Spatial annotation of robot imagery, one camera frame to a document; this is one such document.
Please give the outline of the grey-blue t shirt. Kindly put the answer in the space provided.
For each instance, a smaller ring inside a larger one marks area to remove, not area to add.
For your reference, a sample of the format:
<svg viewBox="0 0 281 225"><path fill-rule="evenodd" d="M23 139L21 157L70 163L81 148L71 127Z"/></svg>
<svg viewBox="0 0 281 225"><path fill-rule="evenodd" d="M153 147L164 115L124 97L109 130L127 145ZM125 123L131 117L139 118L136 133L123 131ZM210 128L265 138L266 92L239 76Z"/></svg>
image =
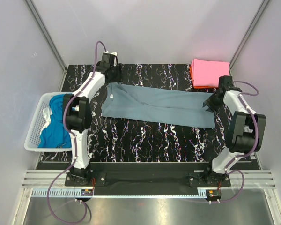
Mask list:
<svg viewBox="0 0 281 225"><path fill-rule="evenodd" d="M202 92L165 90L118 83L107 86L102 116L215 128L214 113L203 105L211 95Z"/></svg>

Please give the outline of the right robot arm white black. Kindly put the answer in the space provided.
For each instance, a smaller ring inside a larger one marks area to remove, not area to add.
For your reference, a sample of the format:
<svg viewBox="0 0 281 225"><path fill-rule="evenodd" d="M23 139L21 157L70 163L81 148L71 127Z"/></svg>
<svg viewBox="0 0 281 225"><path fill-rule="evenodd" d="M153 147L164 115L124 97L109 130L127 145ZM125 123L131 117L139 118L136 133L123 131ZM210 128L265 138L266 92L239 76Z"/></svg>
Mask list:
<svg viewBox="0 0 281 225"><path fill-rule="evenodd" d="M208 186L228 181L232 166L261 148L266 116L255 112L244 99L244 95L256 96L258 92L242 92L233 85L232 76L225 75L219 78L216 92L203 103L208 112L215 112L220 106L226 105L232 115L225 137L226 147L212 159L203 173L202 180Z"/></svg>

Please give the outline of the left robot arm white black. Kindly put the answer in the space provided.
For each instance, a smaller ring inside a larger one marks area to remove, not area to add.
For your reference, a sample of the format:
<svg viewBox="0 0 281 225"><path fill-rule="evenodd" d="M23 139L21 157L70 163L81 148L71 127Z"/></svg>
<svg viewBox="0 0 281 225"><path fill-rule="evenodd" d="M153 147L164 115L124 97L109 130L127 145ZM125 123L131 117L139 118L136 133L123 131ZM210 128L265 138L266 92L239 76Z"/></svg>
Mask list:
<svg viewBox="0 0 281 225"><path fill-rule="evenodd" d="M87 185L94 179L88 157L87 136L92 122L90 102L106 83L121 81L121 65L116 52L104 52L81 87L63 96L63 123L71 138L72 162L66 169L70 184Z"/></svg>

